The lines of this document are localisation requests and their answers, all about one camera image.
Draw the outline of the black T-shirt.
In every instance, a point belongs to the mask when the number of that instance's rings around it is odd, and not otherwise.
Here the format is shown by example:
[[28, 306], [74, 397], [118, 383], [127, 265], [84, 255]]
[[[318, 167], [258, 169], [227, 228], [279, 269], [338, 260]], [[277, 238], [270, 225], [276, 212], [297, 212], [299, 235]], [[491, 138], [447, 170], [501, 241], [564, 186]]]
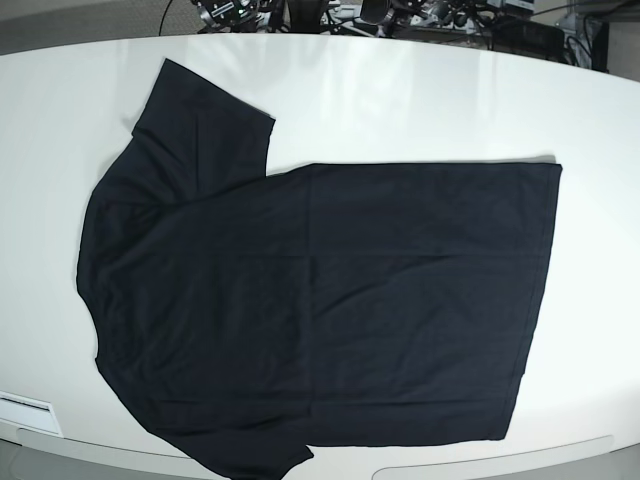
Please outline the black T-shirt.
[[230, 479], [313, 447], [498, 441], [549, 269], [562, 168], [309, 164], [166, 60], [93, 190], [76, 284], [97, 368], [149, 433]]

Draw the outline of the white label sticker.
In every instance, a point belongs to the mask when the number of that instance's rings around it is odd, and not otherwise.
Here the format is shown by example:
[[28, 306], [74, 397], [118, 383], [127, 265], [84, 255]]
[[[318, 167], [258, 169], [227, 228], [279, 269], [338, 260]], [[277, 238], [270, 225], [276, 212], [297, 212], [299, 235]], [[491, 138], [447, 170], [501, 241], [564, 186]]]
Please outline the white label sticker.
[[0, 394], [0, 418], [20, 429], [63, 438], [54, 407], [44, 402], [2, 391]]

